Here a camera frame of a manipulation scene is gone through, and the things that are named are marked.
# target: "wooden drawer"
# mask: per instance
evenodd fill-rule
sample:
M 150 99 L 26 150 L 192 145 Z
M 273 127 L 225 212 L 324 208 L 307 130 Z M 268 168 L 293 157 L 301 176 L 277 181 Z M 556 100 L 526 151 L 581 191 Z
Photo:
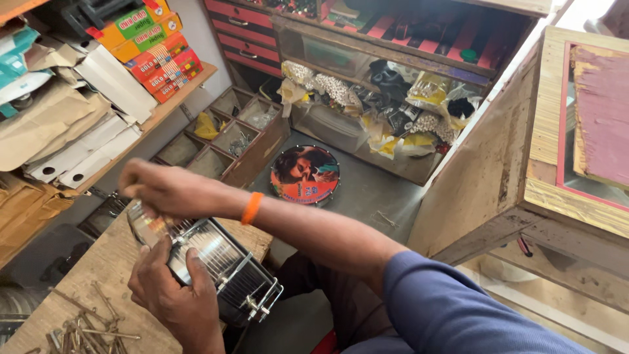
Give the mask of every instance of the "wooden drawer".
M 282 76 L 279 54 L 275 50 L 263 48 L 224 33 L 217 34 L 221 48 L 229 59 L 272 75 Z
M 205 0 L 205 5 L 216 29 L 277 46 L 268 14 L 215 0 Z

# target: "plastic container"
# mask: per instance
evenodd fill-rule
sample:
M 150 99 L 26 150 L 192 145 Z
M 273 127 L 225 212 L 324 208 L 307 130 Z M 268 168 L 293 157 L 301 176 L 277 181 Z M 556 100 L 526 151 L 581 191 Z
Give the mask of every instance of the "plastic container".
M 306 61 L 345 76 L 356 76 L 369 55 L 302 36 Z
M 327 144 L 350 153 L 369 136 L 358 121 L 321 105 L 313 106 L 300 123 Z

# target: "metal part pile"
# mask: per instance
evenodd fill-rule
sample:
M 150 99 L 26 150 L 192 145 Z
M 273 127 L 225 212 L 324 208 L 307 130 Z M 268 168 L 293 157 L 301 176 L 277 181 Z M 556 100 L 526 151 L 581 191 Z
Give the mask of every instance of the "metal part pile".
M 125 318 L 121 317 L 109 299 L 105 296 L 96 281 L 92 282 L 98 296 L 103 300 L 111 313 L 111 320 L 105 319 L 96 313 L 96 308 L 88 308 L 63 292 L 50 287 L 49 290 L 61 296 L 64 300 L 76 306 L 79 314 L 73 319 L 64 322 L 63 329 L 55 329 L 46 334 L 48 341 L 48 353 L 50 354 L 127 354 L 122 338 L 139 340 L 140 336 L 123 334 L 118 332 L 118 323 Z M 89 319 L 92 317 L 102 324 L 103 330 L 97 327 Z M 27 353 L 39 353 L 41 348 L 35 348 Z

